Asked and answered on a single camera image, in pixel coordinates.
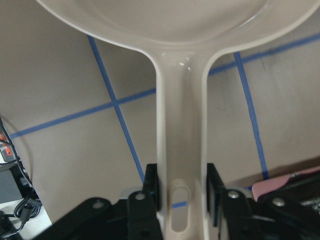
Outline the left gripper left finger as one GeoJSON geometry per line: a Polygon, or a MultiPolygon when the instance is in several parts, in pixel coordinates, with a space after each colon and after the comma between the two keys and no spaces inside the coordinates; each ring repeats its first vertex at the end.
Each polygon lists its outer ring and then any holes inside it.
{"type": "Polygon", "coordinates": [[[37,240],[161,240],[157,164],[146,166],[142,190],[117,203],[92,197],[37,235],[37,240]]]}

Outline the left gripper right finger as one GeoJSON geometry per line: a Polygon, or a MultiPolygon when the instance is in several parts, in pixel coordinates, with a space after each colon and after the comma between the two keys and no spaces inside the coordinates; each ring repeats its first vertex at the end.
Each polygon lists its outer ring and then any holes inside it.
{"type": "Polygon", "coordinates": [[[245,189],[226,187],[214,164],[207,164],[206,204],[220,240],[318,240],[320,211],[288,200],[277,207],[255,201],[245,189]]]}

